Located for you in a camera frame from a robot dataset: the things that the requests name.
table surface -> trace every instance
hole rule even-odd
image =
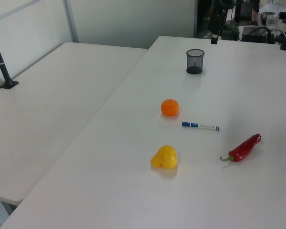
[[[65,43],[0,89],[0,200],[27,196],[146,52]]]
[[[205,51],[190,75],[186,51]],[[286,51],[159,37],[2,229],[286,228]],[[179,102],[175,118],[160,105]],[[182,127],[219,125],[220,132]],[[239,163],[219,156],[252,135]],[[150,159],[172,145],[174,169]]]

tangerine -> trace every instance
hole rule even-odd
[[[175,116],[179,112],[179,104],[174,99],[164,100],[161,104],[161,111],[166,116]]]

